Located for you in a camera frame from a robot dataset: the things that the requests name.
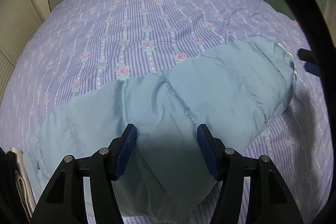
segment pink rose pattern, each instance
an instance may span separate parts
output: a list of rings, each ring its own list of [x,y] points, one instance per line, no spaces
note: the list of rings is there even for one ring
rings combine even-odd
[[[34,115],[34,106],[31,105],[29,108],[29,116],[33,116]]]
[[[204,42],[203,42],[203,39],[201,39],[201,38],[199,38],[199,37],[194,38],[194,39],[193,39],[193,42],[196,43],[196,44],[198,44],[198,45],[201,45],[201,44],[204,43]]]
[[[158,4],[158,5],[162,5],[164,3],[163,0],[155,0],[155,3]]]
[[[129,74],[130,74],[130,67],[129,66],[122,66],[119,67],[116,71],[117,73],[117,78],[119,80],[126,80],[129,78]]]
[[[111,21],[113,21],[113,20],[114,20],[113,17],[108,16],[107,19],[105,20],[105,23],[109,23],[109,22],[111,22]]]
[[[216,13],[216,18],[218,19],[218,21],[223,22],[224,21],[224,17],[221,14]]]
[[[47,70],[47,71],[50,70],[50,68],[51,68],[52,65],[53,65],[53,62],[49,62],[49,63],[47,64],[46,70]]]
[[[287,146],[291,146],[294,143],[294,138],[292,135],[292,132],[288,131],[285,138],[284,138],[284,142],[286,143]]]
[[[55,69],[53,70],[52,74],[55,76],[55,75],[58,73],[58,71],[59,71],[59,68],[55,68]]]
[[[192,17],[192,16],[187,16],[187,15],[183,15],[182,17],[183,17],[183,19],[185,19],[185,20],[190,20],[190,19],[193,19],[193,17]]]
[[[106,59],[100,59],[97,65],[98,74],[101,74],[107,67],[108,62]]]
[[[86,60],[88,60],[90,57],[90,52],[83,52],[83,54],[80,56],[80,60],[84,63]]]
[[[49,102],[49,95],[48,95],[48,93],[44,94],[43,101],[44,101],[45,105],[48,105],[48,102]]]
[[[227,30],[226,30],[226,34],[227,34],[227,35],[233,34],[234,32],[235,32],[235,31],[232,30],[232,29],[227,29]]]
[[[139,12],[141,14],[148,14],[149,11],[148,11],[148,9],[142,8],[142,9],[139,10]]]
[[[62,75],[59,77],[59,83],[63,83],[64,80],[68,77],[68,74],[66,72],[62,73]]]
[[[116,5],[112,5],[112,6],[109,7],[109,11],[113,11],[113,10],[115,10],[116,8],[117,8]]]
[[[142,30],[143,30],[144,32],[151,32],[151,31],[152,31],[152,26],[143,26],[143,27],[142,27]]]
[[[176,61],[184,61],[184,60],[186,60],[188,57],[187,57],[187,55],[185,54],[185,53],[183,53],[183,52],[179,52],[179,53],[176,53],[175,55],[174,55],[174,59],[176,60]]]
[[[142,44],[142,48],[145,52],[152,52],[155,48],[154,41],[150,40]]]
[[[123,26],[129,26],[131,24],[131,21],[130,20],[124,20],[121,25]]]
[[[172,27],[170,27],[170,28],[166,28],[165,31],[166,31],[166,32],[176,32],[176,31],[177,31],[177,28],[172,28]]]
[[[213,24],[213,23],[206,22],[204,25],[205,25],[205,27],[206,27],[207,29],[209,29],[209,30],[214,30],[214,29],[216,29],[215,24]]]
[[[300,24],[296,21],[296,20],[293,20],[293,22],[294,22],[294,24],[296,25],[296,26],[298,26],[299,27],[299,29],[300,30],[302,30],[302,28],[301,28],[301,26],[300,26]]]
[[[95,33],[94,30],[89,30],[89,31],[87,32],[87,34],[86,34],[86,37],[87,37],[87,38],[90,38],[90,37],[93,36],[94,33]]]
[[[82,81],[76,81],[76,82],[74,82],[73,85],[72,85],[72,87],[71,87],[72,88],[72,92],[73,93],[79,92],[79,88],[80,88],[81,84],[82,84]]]
[[[160,18],[162,18],[162,19],[167,19],[167,18],[169,18],[169,15],[161,14],[161,15],[160,15]]]
[[[42,85],[40,84],[39,87],[37,88],[37,97],[40,97],[41,90],[42,90]]]
[[[301,40],[300,40],[299,38],[295,37],[295,41],[296,41],[299,45],[301,45]]]
[[[69,56],[74,57],[77,52],[77,49],[72,49],[72,51],[69,53]]]
[[[127,46],[127,45],[129,45],[130,44],[130,40],[129,39],[123,39],[121,42],[120,42],[120,44],[122,45],[122,46]]]
[[[110,38],[110,34],[103,34],[101,37],[100,37],[100,40],[102,40],[102,41],[106,41],[106,40],[108,40],[109,38]]]

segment light blue comforter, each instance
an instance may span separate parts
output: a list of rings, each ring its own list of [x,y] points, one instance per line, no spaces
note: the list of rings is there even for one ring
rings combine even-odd
[[[57,107],[32,134],[25,158],[32,186],[41,193],[65,155],[90,156],[133,123],[136,148],[113,184],[119,208],[126,216],[179,222],[215,184],[197,126],[206,123],[226,147],[243,152],[288,106],[295,80],[290,54],[253,37],[210,48],[170,70],[112,81]],[[87,207],[93,216],[90,202]]]

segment screw head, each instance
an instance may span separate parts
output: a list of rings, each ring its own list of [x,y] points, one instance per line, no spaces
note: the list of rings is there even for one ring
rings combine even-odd
[[[73,159],[73,157],[72,156],[66,156],[65,158],[64,158],[64,161],[65,162],[70,162],[70,161],[72,161],[72,159]]]
[[[225,153],[228,154],[228,155],[233,155],[235,153],[235,151],[232,148],[226,148]]]
[[[100,155],[105,155],[109,152],[109,150],[107,148],[102,148],[101,150],[99,150],[99,154]]]
[[[268,161],[270,160],[269,156],[267,156],[267,155],[262,155],[262,156],[261,156],[261,159],[262,159],[262,161],[264,161],[264,162],[268,162]]]

